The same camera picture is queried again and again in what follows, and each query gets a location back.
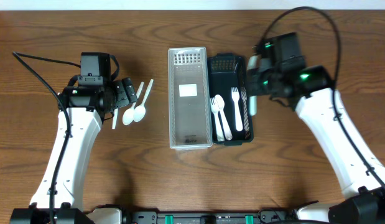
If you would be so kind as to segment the pale green plastic fork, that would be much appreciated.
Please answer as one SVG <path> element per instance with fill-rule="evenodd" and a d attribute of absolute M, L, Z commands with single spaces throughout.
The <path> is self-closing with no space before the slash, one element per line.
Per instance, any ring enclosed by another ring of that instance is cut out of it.
<path fill-rule="evenodd" d="M 251 82 L 253 81 L 253 75 L 254 72 L 258 68 L 258 59 L 259 57 L 257 55 L 253 55 L 249 58 L 248 65 L 247 65 L 247 78 L 248 78 L 248 86 L 251 86 Z M 249 97 L 249 114 L 251 116 L 254 116 L 257 114 L 257 96 L 250 94 Z"/>

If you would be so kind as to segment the white fork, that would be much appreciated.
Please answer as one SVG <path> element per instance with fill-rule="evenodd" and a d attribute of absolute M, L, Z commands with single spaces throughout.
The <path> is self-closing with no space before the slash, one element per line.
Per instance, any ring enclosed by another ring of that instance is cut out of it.
<path fill-rule="evenodd" d="M 242 131 L 243 130 L 243 123 L 241 119 L 241 113 L 239 110 L 239 91 L 236 87 L 231 88 L 231 97 L 234 103 L 234 115 L 235 115 L 235 125 L 236 125 L 236 130 L 237 131 Z"/>
<path fill-rule="evenodd" d="M 211 112 L 213 113 L 214 119 L 215 119 L 215 131 L 216 131 L 217 141 L 223 142 L 225 140 L 225 137 L 221 127 L 220 118 L 218 116 L 218 113 L 220 112 L 220 107 L 214 97 L 210 98 L 210 106 L 211 106 Z"/>

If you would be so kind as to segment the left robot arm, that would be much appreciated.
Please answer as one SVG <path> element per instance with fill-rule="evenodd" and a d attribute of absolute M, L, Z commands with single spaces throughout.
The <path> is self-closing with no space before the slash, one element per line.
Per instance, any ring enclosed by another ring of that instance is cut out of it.
<path fill-rule="evenodd" d="M 58 103 L 58 129 L 44 177 L 27 208 L 13 210 L 11 223 L 130 223 L 117 205 L 83 212 L 83 184 L 90 154 L 107 114 L 137 101 L 130 78 L 111 70 L 116 57 L 101 52 L 81 54 L 80 74 L 71 77 Z"/>

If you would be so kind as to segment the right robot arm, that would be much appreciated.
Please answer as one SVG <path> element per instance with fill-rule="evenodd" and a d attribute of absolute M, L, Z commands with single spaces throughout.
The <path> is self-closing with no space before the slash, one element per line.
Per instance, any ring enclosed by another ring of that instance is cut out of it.
<path fill-rule="evenodd" d="M 306 65 L 295 33 L 264 39 L 256 51 L 260 60 L 248 72 L 249 95 L 288 101 L 323 149 L 345 198 L 296 208 L 295 221 L 385 223 L 385 167 L 348 116 L 327 70 Z"/>

